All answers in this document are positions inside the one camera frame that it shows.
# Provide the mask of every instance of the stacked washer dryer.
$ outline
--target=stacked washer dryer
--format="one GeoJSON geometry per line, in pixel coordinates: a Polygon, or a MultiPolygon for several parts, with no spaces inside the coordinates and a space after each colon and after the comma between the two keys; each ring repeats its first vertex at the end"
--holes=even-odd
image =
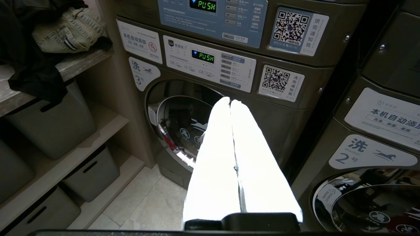
{"type": "Polygon", "coordinates": [[[419,13],[395,11],[293,182],[302,229],[420,232],[419,13]]]}
{"type": "Polygon", "coordinates": [[[249,107],[284,167],[367,0],[114,3],[156,161],[187,188],[222,96],[249,107]]]}

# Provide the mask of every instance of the bin handle hole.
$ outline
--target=bin handle hole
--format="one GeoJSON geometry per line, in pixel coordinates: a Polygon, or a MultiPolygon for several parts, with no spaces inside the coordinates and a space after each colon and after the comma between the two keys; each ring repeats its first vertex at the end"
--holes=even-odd
{"type": "Polygon", "coordinates": [[[50,110],[51,108],[53,108],[53,107],[57,106],[58,104],[59,104],[59,103],[52,103],[52,102],[50,102],[50,103],[46,104],[45,106],[41,107],[40,111],[41,111],[42,113],[44,113],[44,112],[46,112],[46,111],[50,110]]]}
{"type": "Polygon", "coordinates": [[[88,168],[86,168],[84,171],[83,171],[83,173],[86,173],[86,172],[88,172],[90,169],[92,169],[92,167],[94,166],[94,165],[96,165],[98,162],[97,161],[95,161],[94,163],[92,163],[90,166],[88,166],[88,168]]]}
{"type": "Polygon", "coordinates": [[[43,213],[45,211],[47,207],[44,206],[43,208],[41,208],[41,210],[39,210],[34,216],[32,216],[29,220],[28,220],[28,224],[32,223],[32,221],[34,221],[41,213],[43,213]]]}

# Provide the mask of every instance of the warning sticker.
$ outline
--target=warning sticker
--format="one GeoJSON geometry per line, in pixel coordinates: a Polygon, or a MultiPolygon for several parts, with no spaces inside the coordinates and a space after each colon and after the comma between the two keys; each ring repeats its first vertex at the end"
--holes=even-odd
{"type": "Polygon", "coordinates": [[[341,196],[341,191],[331,184],[326,184],[317,195],[317,199],[320,200],[325,209],[331,213],[334,202],[341,196]]]}
{"type": "Polygon", "coordinates": [[[420,150],[420,105],[365,88],[344,120],[368,133],[420,150]]]}
{"type": "Polygon", "coordinates": [[[117,20],[121,40],[127,52],[162,64],[159,34],[117,20]]]}

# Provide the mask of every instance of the control button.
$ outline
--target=control button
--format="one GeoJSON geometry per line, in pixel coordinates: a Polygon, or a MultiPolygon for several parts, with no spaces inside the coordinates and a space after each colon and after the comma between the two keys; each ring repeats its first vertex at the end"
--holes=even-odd
{"type": "Polygon", "coordinates": [[[235,36],[227,33],[223,33],[223,38],[235,40],[235,36]]]}
{"type": "Polygon", "coordinates": [[[222,58],[232,60],[232,56],[229,56],[229,55],[226,55],[226,54],[223,54],[223,53],[222,53],[222,58]]]}
{"type": "Polygon", "coordinates": [[[236,11],[236,7],[234,7],[234,6],[229,6],[229,5],[226,5],[226,6],[225,6],[225,9],[226,9],[226,10],[236,11]]]}
{"type": "Polygon", "coordinates": [[[236,14],[229,13],[229,12],[225,12],[225,16],[230,17],[230,18],[236,18],[236,14]]]}
{"type": "Polygon", "coordinates": [[[228,64],[228,65],[232,65],[232,62],[231,61],[228,61],[228,60],[225,60],[225,59],[222,59],[222,63],[228,64]]]}
{"type": "Polygon", "coordinates": [[[221,67],[221,68],[228,69],[228,70],[232,69],[232,67],[227,66],[227,65],[224,65],[224,64],[220,64],[220,67],[221,67]]]}
{"type": "Polygon", "coordinates": [[[220,77],[226,78],[226,79],[230,79],[231,77],[225,74],[220,74],[220,77]]]}
{"type": "Polygon", "coordinates": [[[228,75],[230,75],[230,74],[231,74],[231,72],[230,72],[230,71],[223,70],[223,69],[221,69],[221,70],[220,70],[220,72],[225,73],[225,74],[228,74],[228,75]]]}
{"type": "Polygon", "coordinates": [[[231,21],[231,20],[225,19],[225,24],[236,25],[236,21],[231,21]]]}

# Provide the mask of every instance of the beige floor tile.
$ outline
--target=beige floor tile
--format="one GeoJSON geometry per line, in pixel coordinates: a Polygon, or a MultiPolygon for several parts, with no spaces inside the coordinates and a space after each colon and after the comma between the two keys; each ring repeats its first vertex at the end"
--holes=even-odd
{"type": "Polygon", "coordinates": [[[104,210],[103,214],[122,225],[161,178],[158,166],[144,167],[104,210]]]}
{"type": "Polygon", "coordinates": [[[160,178],[120,229],[180,230],[185,196],[185,189],[160,178]]]}
{"type": "Polygon", "coordinates": [[[119,229],[120,226],[113,222],[108,216],[100,214],[88,229],[119,229]]]}

